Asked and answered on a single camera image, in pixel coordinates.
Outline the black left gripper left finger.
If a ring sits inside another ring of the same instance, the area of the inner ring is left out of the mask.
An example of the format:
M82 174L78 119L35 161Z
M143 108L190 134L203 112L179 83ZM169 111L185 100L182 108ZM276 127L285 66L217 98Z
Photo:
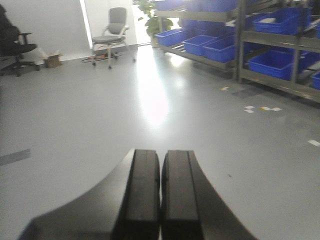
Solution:
M93 188L33 218L19 239L157 240L159 232L159 158L133 148Z

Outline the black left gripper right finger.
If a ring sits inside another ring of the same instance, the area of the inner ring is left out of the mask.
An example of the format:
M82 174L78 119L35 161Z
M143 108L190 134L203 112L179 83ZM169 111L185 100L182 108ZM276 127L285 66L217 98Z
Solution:
M162 166L164 240L254 240L201 169L194 151L169 150Z

